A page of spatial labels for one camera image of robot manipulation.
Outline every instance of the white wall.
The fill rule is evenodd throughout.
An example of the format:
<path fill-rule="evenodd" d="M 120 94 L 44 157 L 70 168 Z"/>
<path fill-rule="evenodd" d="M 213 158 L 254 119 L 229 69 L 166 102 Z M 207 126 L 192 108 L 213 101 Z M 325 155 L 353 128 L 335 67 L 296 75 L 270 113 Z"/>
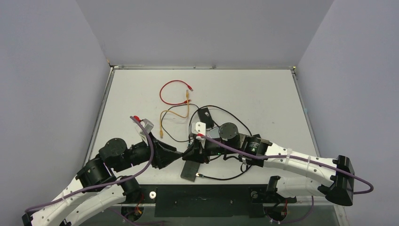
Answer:
<path fill-rule="evenodd" d="M 295 66 L 333 0 L 77 0 L 112 65 Z"/>
<path fill-rule="evenodd" d="M 0 3 L 0 219 L 53 199 L 86 156 L 109 66 L 74 0 Z"/>
<path fill-rule="evenodd" d="M 320 153 L 349 156 L 375 185 L 346 208 L 354 226 L 399 225 L 398 11 L 397 0 L 335 0 L 297 68 Z"/>

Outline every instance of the black electronic device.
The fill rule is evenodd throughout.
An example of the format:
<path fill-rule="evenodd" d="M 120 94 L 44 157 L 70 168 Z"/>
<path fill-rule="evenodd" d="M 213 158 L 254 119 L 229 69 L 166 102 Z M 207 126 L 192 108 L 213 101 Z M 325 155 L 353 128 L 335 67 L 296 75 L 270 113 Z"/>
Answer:
<path fill-rule="evenodd" d="M 215 122 L 213 122 L 211 113 L 209 112 L 209 109 L 207 107 L 198 109 L 198 117 L 200 122 L 206 124 L 207 129 L 214 127 Z"/>

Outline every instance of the metal bolt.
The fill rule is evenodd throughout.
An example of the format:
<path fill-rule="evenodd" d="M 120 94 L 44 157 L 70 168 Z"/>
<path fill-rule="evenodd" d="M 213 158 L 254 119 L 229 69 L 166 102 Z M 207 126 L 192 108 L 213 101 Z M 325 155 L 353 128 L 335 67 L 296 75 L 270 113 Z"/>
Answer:
<path fill-rule="evenodd" d="M 151 199 L 155 199 L 155 197 L 157 197 L 157 193 L 156 192 L 150 192 L 150 198 Z"/>
<path fill-rule="evenodd" d="M 256 191 L 251 192 L 251 197 L 254 199 L 258 198 L 258 192 Z"/>

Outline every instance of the black cable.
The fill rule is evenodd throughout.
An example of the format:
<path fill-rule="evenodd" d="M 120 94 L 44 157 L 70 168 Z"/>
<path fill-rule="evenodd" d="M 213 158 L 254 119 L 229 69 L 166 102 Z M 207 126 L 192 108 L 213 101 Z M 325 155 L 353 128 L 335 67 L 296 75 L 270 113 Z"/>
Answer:
<path fill-rule="evenodd" d="M 231 159 L 231 158 L 234 158 L 234 159 L 236 159 L 236 160 L 238 160 L 239 161 L 239 157 L 236 157 L 236 156 L 229 156 L 229 157 L 226 157 L 226 158 L 224 158 L 224 160 L 228 160 L 228 159 Z"/>
<path fill-rule="evenodd" d="M 216 127 L 220 127 L 216 122 L 215 122 L 215 120 L 212 120 L 213 121 L 213 123 L 216 125 Z"/>
<path fill-rule="evenodd" d="M 215 158 L 213 158 L 213 159 L 209 159 L 209 161 L 213 161 L 213 160 L 219 158 L 220 156 L 222 156 L 222 155 L 220 154 L 220 155 L 218 155 L 217 157 L 215 157 Z"/>
<path fill-rule="evenodd" d="M 236 176 L 233 176 L 233 177 L 231 177 L 231 178 L 213 178 L 213 177 L 205 176 L 205 175 L 200 174 L 200 173 L 198 174 L 198 177 L 200 177 L 200 178 L 212 179 L 212 180 L 232 180 L 232 179 L 235 179 L 235 178 L 237 178 L 237 177 L 243 175 L 244 173 L 246 173 L 251 167 L 252 167 L 252 166 L 248 166 L 248 168 L 247 168 L 244 172 L 242 172 L 242 173 L 240 173 L 240 174 L 238 174 L 238 175 L 236 175 Z"/>
<path fill-rule="evenodd" d="M 187 106 L 187 104 L 172 106 L 172 107 L 170 107 L 170 108 L 168 109 L 168 111 L 169 111 L 170 109 L 174 108 L 174 107 L 181 107 L 181 106 Z M 163 121 L 163 118 L 165 117 L 166 113 L 168 113 L 168 112 L 165 112 L 165 113 L 163 114 L 163 116 L 162 116 L 161 125 L 162 125 L 162 121 Z M 188 140 L 183 140 L 183 141 L 182 141 L 182 140 L 176 140 L 176 139 L 174 139 L 174 138 L 172 137 L 172 135 L 170 135 L 170 134 L 166 131 L 166 129 L 163 127 L 163 125 L 162 125 L 162 129 L 170 136 L 170 138 L 172 138 L 172 139 L 173 139 L 174 141 L 176 141 L 176 142 L 184 143 L 184 142 L 190 141 L 190 139 L 188 139 Z"/>
<path fill-rule="evenodd" d="M 243 126 L 248 130 L 248 133 L 252 136 L 252 133 L 251 133 L 251 131 L 249 130 L 249 128 L 248 128 L 241 120 L 239 120 L 234 114 L 230 113 L 229 111 L 227 111 L 227 110 L 225 110 L 225 109 L 223 109 L 223 108 L 221 108 L 221 107 L 215 106 L 215 105 L 205 105 L 205 106 L 199 107 L 196 111 L 194 111 L 194 113 L 192 114 L 192 116 L 191 116 L 191 118 L 190 118 L 190 122 L 189 122 L 189 126 L 188 126 L 189 130 L 190 130 L 190 125 L 191 125 L 191 122 L 192 122 L 192 119 L 193 119 L 195 113 L 197 113 L 199 109 L 202 109 L 202 108 L 205 108 L 205 107 L 215 107 L 215 108 L 218 108 L 218 109 L 220 109 L 220 110 L 222 110 L 222 111 L 228 113 L 229 115 L 233 116 L 233 118 L 235 118 L 238 122 L 240 122 L 241 125 L 243 125 Z M 222 156 L 222 155 L 219 155 L 219 156 L 217 156 L 216 158 L 213 158 L 213 159 L 211 159 L 211 160 L 215 160 L 215 159 L 219 158 L 220 156 Z M 230 158 L 235 158 L 236 160 L 239 161 L 239 158 L 236 157 L 236 156 L 229 156 L 229 157 L 225 157 L 225 156 L 224 156 L 224 157 L 223 157 L 224 160 L 227 160 L 227 159 L 230 159 Z M 202 178 L 213 179 L 213 180 L 232 180 L 232 179 L 235 179 L 235 178 L 237 178 L 237 177 L 243 175 L 244 173 L 246 173 L 246 172 L 251 168 L 251 166 L 247 166 L 247 168 L 243 171 L 243 170 L 242 170 L 242 165 L 240 166 L 240 171 L 241 171 L 241 173 L 238 174 L 238 175 L 236 175 L 236 176 L 234 176 L 234 177 L 231 177 L 231 178 L 213 178 L 213 177 L 205 176 L 205 175 L 203 175 L 203 174 L 198 174 L 198 176 L 199 176 L 199 177 L 202 177 Z"/>
<path fill-rule="evenodd" d="M 241 122 L 241 120 L 239 120 L 234 114 L 230 113 L 229 111 L 227 111 L 227 110 L 225 110 L 225 109 L 223 109 L 223 108 L 221 108 L 221 107 L 215 106 L 215 105 L 205 105 L 205 106 L 199 107 L 196 111 L 194 111 L 194 113 L 192 114 L 192 116 L 191 116 L 191 118 L 190 118 L 190 122 L 188 123 L 189 134 L 190 134 L 190 125 L 191 125 L 191 121 L 192 121 L 192 119 L 193 119 L 195 113 L 197 113 L 199 109 L 202 109 L 202 108 L 205 108 L 205 107 L 215 107 L 215 108 L 218 108 L 218 109 L 220 109 L 220 110 L 222 110 L 222 111 L 228 113 L 229 115 L 233 116 L 238 122 L 241 123 L 241 125 L 243 125 L 243 126 L 248 130 L 249 134 L 252 136 L 252 133 L 251 133 L 251 131 L 248 129 L 248 127 L 247 127 L 243 122 Z"/>

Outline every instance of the red wire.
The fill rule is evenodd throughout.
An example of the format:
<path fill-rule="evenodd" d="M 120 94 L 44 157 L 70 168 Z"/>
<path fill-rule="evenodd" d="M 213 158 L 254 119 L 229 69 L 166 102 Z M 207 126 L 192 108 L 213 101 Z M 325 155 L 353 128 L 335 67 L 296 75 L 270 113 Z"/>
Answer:
<path fill-rule="evenodd" d="M 140 201 L 138 202 L 138 204 L 136 205 L 136 210 L 138 211 L 138 205 L 140 205 L 141 204 L 141 202 L 144 200 L 144 194 L 143 193 L 141 193 L 141 199 L 140 199 Z"/>
<path fill-rule="evenodd" d="M 161 94 L 161 93 L 162 93 L 163 88 L 164 88 L 166 85 L 168 85 L 169 83 L 175 82 L 175 81 L 179 81 L 179 82 L 182 82 L 182 83 L 186 84 L 187 88 L 188 88 L 189 90 L 193 91 L 193 89 L 191 88 L 191 86 L 190 86 L 189 84 L 187 84 L 186 82 L 184 82 L 184 81 L 182 81 L 182 80 L 172 80 L 172 81 L 168 81 L 165 85 L 162 86 L 162 88 L 161 88 L 161 90 L 160 90 L 160 98 L 161 98 L 162 102 L 165 103 L 165 104 L 167 104 L 167 105 L 183 105 L 183 104 L 186 104 L 186 103 L 187 103 L 187 100 L 185 100 L 184 102 L 178 103 L 178 104 L 172 104 L 172 103 L 168 103 L 168 102 L 166 102 L 165 100 L 162 99 L 162 94 Z"/>
<path fill-rule="evenodd" d="M 284 212 L 284 210 L 287 208 L 287 205 L 288 205 L 288 200 L 286 199 L 286 205 L 284 206 L 284 208 L 281 212 Z"/>

